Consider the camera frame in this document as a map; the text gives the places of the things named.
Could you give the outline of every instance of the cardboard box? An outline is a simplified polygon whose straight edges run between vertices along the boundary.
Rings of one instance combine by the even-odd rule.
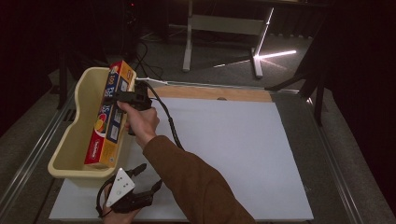
[[[115,167],[124,115],[117,105],[104,105],[104,99],[113,97],[117,91],[128,91],[134,83],[133,74],[133,69],[124,61],[110,65],[84,164],[98,169]]]

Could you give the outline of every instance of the dark floor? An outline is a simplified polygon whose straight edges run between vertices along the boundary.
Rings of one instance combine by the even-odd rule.
[[[145,69],[140,66],[136,70],[140,77],[147,75],[167,81],[210,85],[270,87],[294,75],[311,43],[311,39],[269,35],[264,41],[262,54],[293,49],[297,53],[263,60],[264,77],[257,79],[248,60],[253,47],[251,37],[238,36],[235,43],[225,41],[228,37],[225,36],[224,41],[212,43],[207,41],[210,34],[195,33],[191,70],[185,73],[181,69],[185,33],[183,29],[175,29],[172,34],[167,43],[155,34],[146,33],[142,37],[147,54],[143,64]],[[145,51],[146,47],[139,45],[141,56]],[[108,58],[110,61],[119,59],[117,56]],[[56,83],[57,71],[50,76]],[[299,81],[287,89],[299,90],[302,83]],[[314,213],[312,223],[396,223],[332,99],[332,93],[325,91],[322,128],[312,119],[311,107],[294,91],[272,94]],[[74,110],[74,103],[67,105],[60,115],[59,126],[49,130],[47,126],[56,123],[51,119],[61,113],[56,110],[57,100],[57,95],[44,95],[0,139],[0,195],[4,195],[0,205],[5,204],[5,199],[11,201],[7,208],[1,208],[1,223],[61,223],[48,219],[62,180],[52,178],[47,165],[64,129],[72,122],[71,114],[67,112]],[[47,133],[51,139],[40,139],[42,133]],[[28,157],[29,153],[39,160],[30,162],[34,160],[29,159],[32,158]],[[23,167],[28,166],[32,172],[21,174],[20,170],[24,171]],[[23,178],[18,179],[19,184],[12,185],[15,174],[23,175]],[[6,195],[15,188],[18,190],[13,197]]]

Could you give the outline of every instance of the wooden edge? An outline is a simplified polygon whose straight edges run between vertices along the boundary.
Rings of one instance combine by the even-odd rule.
[[[250,102],[273,102],[268,91],[232,88],[163,86],[155,89],[160,97]]]

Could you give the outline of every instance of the forearm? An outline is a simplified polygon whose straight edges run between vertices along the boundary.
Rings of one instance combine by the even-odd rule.
[[[152,139],[144,155],[192,223],[216,223],[222,219],[254,222],[222,175],[196,155],[181,150],[164,136]]]

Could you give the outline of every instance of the yellow storage bin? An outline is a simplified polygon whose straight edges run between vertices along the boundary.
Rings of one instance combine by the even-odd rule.
[[[91,140],[93,124],[102,101],[109,69],[93,67],[81,76],[75,90],[77,107],[74,122],[67,127],[59,145],[49,161],[49,173],[57,178],[69,179],[108,179],[120,167],[126,164],[122,159],[128,158],[128,151],[123,146],[131,145],[132,136],[121,130],[117,164],[114,168],[94,169],[84,165],[85,156]]]

